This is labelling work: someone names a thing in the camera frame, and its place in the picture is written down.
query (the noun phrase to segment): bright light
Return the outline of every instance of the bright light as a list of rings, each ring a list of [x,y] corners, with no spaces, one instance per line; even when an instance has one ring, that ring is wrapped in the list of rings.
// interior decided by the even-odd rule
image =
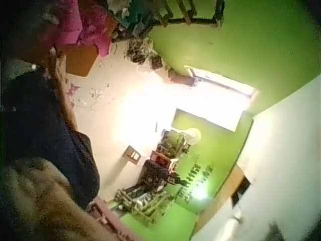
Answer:
[[[207,185],[203,184],[199,187],[193,189],[192,195],[198,200],[203,200],[207,198]]]

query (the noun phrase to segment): white wall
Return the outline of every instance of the white wall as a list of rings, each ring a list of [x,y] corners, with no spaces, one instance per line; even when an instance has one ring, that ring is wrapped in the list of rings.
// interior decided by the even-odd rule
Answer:
[[[260,241],[276,221],[285,240],[302,240],[321,214],[321,75],[254,119],[238,160],[252,185],[240,199],[235,240]],[[214,241],[233,215],[228,200],[193,241]]]

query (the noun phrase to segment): person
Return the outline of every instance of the person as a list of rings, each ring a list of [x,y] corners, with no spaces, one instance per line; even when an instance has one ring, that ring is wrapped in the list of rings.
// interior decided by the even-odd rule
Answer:
[[[99,173],[90,139],[78,132],[67,96],[66,56],[50,52],[47,69],[27,72],[1,95],[1,165],[44,158],[68,179],[76,203],[85,209],[98,194]]]

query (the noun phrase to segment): window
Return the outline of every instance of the window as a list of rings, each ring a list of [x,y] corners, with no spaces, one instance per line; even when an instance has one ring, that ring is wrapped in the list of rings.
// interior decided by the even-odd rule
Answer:
[[[241,197],[243,196],[243,194],[246,192],[246,190],[249,188],[249,186],[251,185],[251,183],[249,182],[249,180],[247,180],[247,178],[244,176],[240,185],[238,186],[238,188],[235,190],[235,192],[232,195],[232,207],[234,207],[238,201],[241,199]]]
[[[221,87],[239,92],[243,95],[246,95],[249,98],[252,98],[255,94],[255,89],[247,84],[237,82],[235,80],[229,79],[222,75],[212,73],[203,69],[197,69],[190,66],[185,66],[189,74],[194,78],[199,78],[204,82],[211,82],[213,84],[219,85]]]
[[[234,132],[242,112],[253,100],[255,89],[219,74],[185,67],[197,81],[190,100],[180,109]]]

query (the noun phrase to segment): clutter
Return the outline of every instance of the clutter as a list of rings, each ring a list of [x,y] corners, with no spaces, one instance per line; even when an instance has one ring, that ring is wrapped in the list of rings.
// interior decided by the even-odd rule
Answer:
[[[107,0],[108,9],[114,14],[129,8],[130,3],[131,0]]]
[[[129,40],[126,57],[133,63],[143,64],[150,55],[152,48],[152,40],[149,38]]]
[[[152,55],[149,57],[150,65],[153,70],[163,67],[162,58],[159,55]]]
[[[61,6],[57,10],[56,18],[50,14],[43,17],[50,21],[59,21],[42,37],[45,46],[59,46],[65,44],[96,45],[99,55],[104,57],[109,52],[110,38],[106,34],[105,9],[98,4],[80,12],[77,0],[60,0]]]

